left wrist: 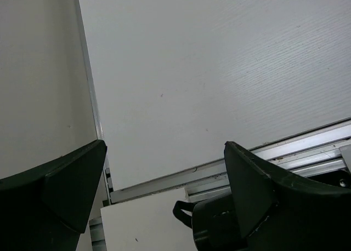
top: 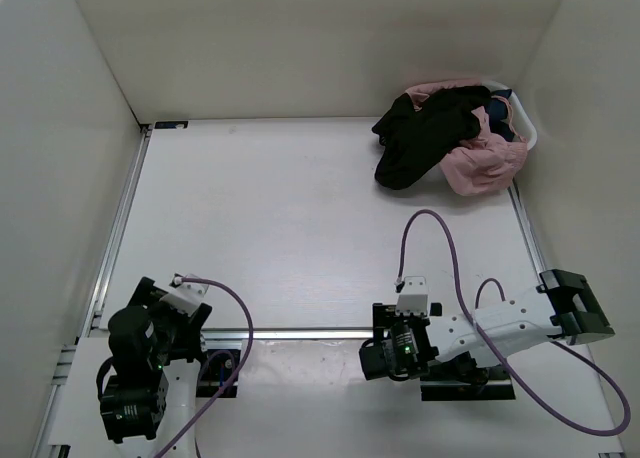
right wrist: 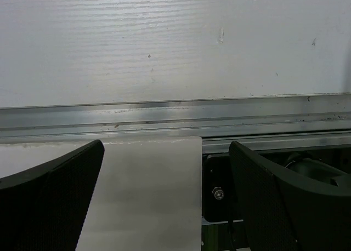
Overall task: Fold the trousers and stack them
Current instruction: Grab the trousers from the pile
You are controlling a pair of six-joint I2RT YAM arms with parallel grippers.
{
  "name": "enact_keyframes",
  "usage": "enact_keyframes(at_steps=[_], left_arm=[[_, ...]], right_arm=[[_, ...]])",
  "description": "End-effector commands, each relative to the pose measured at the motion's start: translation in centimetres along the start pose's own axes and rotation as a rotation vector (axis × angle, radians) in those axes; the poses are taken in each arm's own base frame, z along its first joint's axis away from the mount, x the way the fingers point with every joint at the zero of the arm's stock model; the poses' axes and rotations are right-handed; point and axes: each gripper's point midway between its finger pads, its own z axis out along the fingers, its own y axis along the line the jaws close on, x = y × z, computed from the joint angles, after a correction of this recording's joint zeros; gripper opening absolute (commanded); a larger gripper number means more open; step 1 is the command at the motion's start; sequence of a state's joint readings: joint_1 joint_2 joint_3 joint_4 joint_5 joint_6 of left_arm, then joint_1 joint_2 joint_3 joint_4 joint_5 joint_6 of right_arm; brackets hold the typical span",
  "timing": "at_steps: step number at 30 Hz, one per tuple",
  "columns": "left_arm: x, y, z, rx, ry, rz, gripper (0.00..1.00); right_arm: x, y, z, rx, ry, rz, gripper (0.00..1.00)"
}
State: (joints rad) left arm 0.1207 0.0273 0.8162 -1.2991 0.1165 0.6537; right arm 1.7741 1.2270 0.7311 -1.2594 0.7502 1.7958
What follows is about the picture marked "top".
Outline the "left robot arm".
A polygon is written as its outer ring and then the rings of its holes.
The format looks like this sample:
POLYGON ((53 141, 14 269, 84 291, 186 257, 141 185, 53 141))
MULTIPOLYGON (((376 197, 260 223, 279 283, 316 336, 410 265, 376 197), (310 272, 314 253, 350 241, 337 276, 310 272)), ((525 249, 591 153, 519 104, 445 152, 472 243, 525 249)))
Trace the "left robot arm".
POLYGON ((177 275, 168 289, 144 277, 108 321, 110 357, 96 376, 109 441, 123 457, 193 457, 199 377, 210 355, 202 328, 207 286, 177 275))

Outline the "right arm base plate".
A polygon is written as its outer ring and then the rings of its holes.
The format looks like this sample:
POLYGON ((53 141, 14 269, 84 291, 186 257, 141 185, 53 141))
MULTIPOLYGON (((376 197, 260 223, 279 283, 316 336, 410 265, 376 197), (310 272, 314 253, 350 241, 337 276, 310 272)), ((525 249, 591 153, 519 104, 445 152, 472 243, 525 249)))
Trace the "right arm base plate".
POLYGON ((502 365, 476 368, 466 375, 433 371, 420 380, 422 402, 509 401, 515 391, 502 365))

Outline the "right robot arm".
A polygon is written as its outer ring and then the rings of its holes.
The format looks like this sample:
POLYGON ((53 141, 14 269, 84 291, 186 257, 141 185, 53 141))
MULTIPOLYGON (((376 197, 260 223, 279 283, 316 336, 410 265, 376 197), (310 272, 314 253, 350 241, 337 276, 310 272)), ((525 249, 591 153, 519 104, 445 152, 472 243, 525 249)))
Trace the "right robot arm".
POLYGON ((373 336, 359 350, 365 378, 478 385, 493 379, 502 358, 540 344, 613 336, 584 276, 552 269, 541 279, 521 298, 445 315, 429 302, 424 278, 403 278, 396 304, 372 307, 373 336))

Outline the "black trousers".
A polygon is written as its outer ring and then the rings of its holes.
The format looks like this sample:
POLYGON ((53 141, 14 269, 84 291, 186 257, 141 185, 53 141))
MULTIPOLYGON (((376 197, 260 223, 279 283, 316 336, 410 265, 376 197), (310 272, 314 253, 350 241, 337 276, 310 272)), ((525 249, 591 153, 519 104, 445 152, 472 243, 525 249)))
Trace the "black trousers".
POLYGON ((409 94, 400 95, 372 127, 383 147, 375 181, 395 191, 413 185, 461 142, 478 137, 481 124, 474 112, 490 99, 482 85, 440 89, 419 105, 409 94))

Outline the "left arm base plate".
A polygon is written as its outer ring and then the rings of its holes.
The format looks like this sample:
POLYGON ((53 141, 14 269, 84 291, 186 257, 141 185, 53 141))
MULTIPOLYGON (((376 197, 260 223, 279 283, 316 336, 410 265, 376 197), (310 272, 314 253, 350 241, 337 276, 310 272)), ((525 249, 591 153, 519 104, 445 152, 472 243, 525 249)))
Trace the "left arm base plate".
POLYGON ((196 388, 197 398, 211 398, 231 377, 239 364, 239 349, 211 349, 206 352, 196 388))

